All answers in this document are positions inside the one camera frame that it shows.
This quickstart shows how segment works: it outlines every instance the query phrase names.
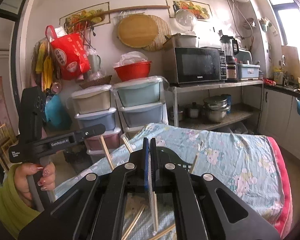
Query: floral bedsheet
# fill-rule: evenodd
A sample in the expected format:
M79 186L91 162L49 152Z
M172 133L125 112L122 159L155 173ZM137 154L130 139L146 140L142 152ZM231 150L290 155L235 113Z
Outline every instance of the floral bedsheet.
M194 174L213 174L271 224L277 221L284 204L284 194L274 152L266 136L191 130L151 123L130 140L134 149L142 148L144 137L155 137L157 146L172 149L188 163L192 163L199 153ZM123 164L128 159L129 152L125 145L112 153L114 165ZM79 176L59 185L55 194L60 197L89 172L102 175L110 171L106 158L103 158ZM158 210L161 231L174 222L174 215L171 206L163 206L160 202ZM131 221L132 217L125 219L124 228ZM141 215L129 239L150 238L152 230L148 209ZM174 232L164 238L172 239Z

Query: green sleeve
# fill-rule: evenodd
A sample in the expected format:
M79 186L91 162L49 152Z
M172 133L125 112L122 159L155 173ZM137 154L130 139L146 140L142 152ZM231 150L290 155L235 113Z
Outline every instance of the green sleeve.
M14 173L19 164L13 165L8 178L0 187L0 221L15 238L22 228L30 223L39 212L28 207L19 197L14 186Z

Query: fruit painting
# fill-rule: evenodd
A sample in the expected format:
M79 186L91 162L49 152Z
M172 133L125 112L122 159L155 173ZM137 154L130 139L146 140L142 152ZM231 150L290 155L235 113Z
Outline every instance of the fruit painting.
M98 15L100 12L108 10L110 10L110 2L96 4L61 17L59 24L65 28L68 34L80 32L89 25L100 26L110 23L109 14Z
M179 9L185 9L193 13L198 20L209 22L212 19L210 5L206 3L189 0L166 0L166 3L170 6L168 9L170 18L174 18Z

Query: microwave oven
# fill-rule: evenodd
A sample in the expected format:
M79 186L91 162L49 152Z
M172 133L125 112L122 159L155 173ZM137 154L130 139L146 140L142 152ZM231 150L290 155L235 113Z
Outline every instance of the microwave oven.
M218 48L170 47L163 52L163 72L169 83L226 80L226 57Z

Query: pink blanket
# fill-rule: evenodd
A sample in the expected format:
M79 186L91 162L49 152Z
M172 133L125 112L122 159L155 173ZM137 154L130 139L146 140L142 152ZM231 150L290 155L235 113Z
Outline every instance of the pink blanket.
M289 233L292 224L292 196L290 182L279 146L272 137L268 137L268 140L272 146L274 157L278 164L284 194L284 205L281 214L274 225L278 230L281 239L283 239Z

